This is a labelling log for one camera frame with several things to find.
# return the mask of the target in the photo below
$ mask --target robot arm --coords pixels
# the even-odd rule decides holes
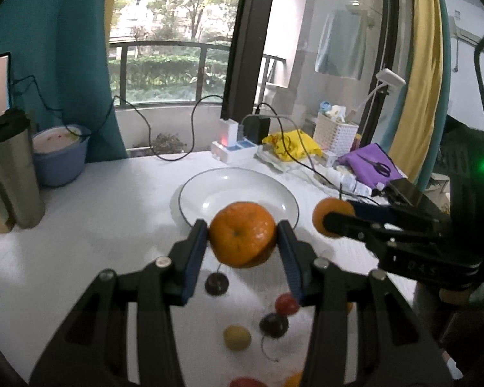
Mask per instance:
[[[358,374],[351,385],[453,385],[435,342],[383,270],[345,272],[298,241],[288,221],[277,230],[290,290],[300,305],[316,310],[302,387],[344,385],[347,301],[359,313]],[[127,378],[128,302],[138,304],[140,385],[184,387],[169,307],[185,306],[193,295],[206,246],[207,225],[198,220],[168,257],[136,273],[102,271],[44,350],[31,387],[135,386]]]

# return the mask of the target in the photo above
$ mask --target red fruit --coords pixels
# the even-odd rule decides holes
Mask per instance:
[[[276,312],[282,316],[293,316],[300,307],[291,293],[280,295],[275,301]]]
[[[254,378],[237,378],[230,383],[230,387],[267,387],[262,381]]]

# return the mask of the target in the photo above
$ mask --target white basket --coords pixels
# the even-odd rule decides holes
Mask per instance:
[[[358,125],[342,124],[319,113],[314,141],[318,143],[321,150],[329,150],[339,157],[351,150],[357,129]]]

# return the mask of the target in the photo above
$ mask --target cherry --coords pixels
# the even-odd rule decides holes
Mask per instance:
[[[230,383],[230,387],[267,387],[262,381],[254,378],[236,378]]]
[[[293,316],[300,306],[291,293],[280,295],[275,301],[276,312],[282,316]]]
[[[260,330],[266,336],[279,339],[288,330],[287,316],[279,315],[278,313],[271,313],[260,320]]]
[[[225,294],[229,286],[230,281],[227,276],[220,272],[211,273],[204,283],[205,291],[213,297]]]

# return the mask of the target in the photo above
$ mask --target white plate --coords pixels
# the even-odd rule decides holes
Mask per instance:
[[[276,223],[288,220],[293,228],[298,223],[299,206],[289,189],[270,176],[239,168],[207,170],[192,177],[179,193],[179,210],[190,225],[197,219],[210,225],[217,212],[237,201],[262,205]]]

